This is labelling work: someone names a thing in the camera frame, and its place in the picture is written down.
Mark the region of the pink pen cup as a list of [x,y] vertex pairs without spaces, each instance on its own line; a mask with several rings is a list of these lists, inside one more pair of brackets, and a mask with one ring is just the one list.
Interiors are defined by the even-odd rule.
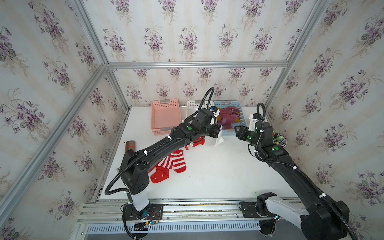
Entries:
[[275,133],[274,134],[274,143],[276,145],[285,147],[287,145],[287,139],[283,135],[280,135],[279,133]]

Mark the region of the pink plastic basket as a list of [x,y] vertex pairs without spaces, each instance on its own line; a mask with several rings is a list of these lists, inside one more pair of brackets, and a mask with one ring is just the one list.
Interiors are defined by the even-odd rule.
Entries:
[[151,130],[155,136],[169,135],[182,122],[178,99],[152,102]]

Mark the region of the red santa christmas sock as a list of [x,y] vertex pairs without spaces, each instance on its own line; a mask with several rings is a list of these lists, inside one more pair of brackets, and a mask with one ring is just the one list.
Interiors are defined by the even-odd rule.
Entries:
[[190,148],[197,147],[199,145],[204,145],[205,144],[205,137],[199,137],[199,139],[195,142],[192,142],[185,146],[185,149],[188,151]]

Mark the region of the purple striped sock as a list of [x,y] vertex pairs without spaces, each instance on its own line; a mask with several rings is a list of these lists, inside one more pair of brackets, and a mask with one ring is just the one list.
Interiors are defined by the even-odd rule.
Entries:
[[218,124],[223,127],[223,130],[232,130],[234,124],[241,122],[241,112],[237,107],[227,107],[219,109],[220,113],[217,116]]

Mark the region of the white sock black stripes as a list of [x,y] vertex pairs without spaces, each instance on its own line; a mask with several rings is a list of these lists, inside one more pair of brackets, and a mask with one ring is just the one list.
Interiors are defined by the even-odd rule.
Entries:
[[222,130],[223,130],[223,126],[219,125],[218,135],[216,138],[214,148],[218,147],[220,144],[224,143],[225,141],[222,136]]

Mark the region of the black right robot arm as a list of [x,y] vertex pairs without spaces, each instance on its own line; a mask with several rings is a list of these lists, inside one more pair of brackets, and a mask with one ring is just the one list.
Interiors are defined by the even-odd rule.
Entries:
[[303,232],[308,240],[340,240],[358,237],[349,225],[350,210],[343,201],[334,201],[322,191],[297,165],[281,144],[275,141],[272,126],[266,122],[266,107],[257,104],[250,126],[236,126],[236,136],[248,143],[250,155],[273,168],[300,198],[306,213],[294,210],[287,202],[268,193],[259,196],[261,215],[283,217]]

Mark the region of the brown plaid glasses case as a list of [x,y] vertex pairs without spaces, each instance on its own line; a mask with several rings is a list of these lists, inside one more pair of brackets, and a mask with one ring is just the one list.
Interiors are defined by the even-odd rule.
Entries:
[[125,152],[128,152],[128,151],[136,152],[136,142],[135,141],[125,142]]

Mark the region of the white plastic basket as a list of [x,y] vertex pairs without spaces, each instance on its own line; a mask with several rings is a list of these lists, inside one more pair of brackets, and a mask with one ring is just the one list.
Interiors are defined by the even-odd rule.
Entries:
[[[199,106],[201,104],[201,101],[187,101],[187,111],[186,111],[186,118],[189,117],[190,115],[194,114]],[[210,107],[214,106],[214,102],[210,101]],[[205,101],[205,103],[202,105],[202,109],[209,109],[208,108],[208,101]]]

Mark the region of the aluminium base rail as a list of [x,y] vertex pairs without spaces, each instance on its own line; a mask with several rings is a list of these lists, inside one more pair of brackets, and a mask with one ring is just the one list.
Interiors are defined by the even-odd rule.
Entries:
[[[241,202],[256,202],[256,198],[222,199],[150,199],[152,204],[162,204],[162,222],[197,222],[242,220]],[[77,224],[120,223],[122,205],[128,201],[100,200],[83,204],[77,216]]]

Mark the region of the red white striped sock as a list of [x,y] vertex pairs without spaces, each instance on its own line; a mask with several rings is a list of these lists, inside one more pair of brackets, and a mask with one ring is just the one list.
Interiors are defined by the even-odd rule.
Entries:
[[168,156],[164,157],[155,167],[155,170],[165,171],[169,173],[173,170],[176,173],[183,173],[187,169],[183,150],[176,150]]

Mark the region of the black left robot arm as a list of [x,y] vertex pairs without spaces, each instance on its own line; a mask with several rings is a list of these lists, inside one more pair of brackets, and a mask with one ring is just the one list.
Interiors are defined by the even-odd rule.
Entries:
[[214,91],[214,87],[209,88],[197,110],[173,127],[167,137],[137,152],[127,151],[118,174],[105,188],[105,195],[126,193],[132,199],[130,206],[134,217],[145,219],[150,212],[150,201],[146,194],[146,187],[150,183],[148,172],[174,151],[198,143],[200,138],[208,136],[216,139],[219,136],[218,109],[210,107]]

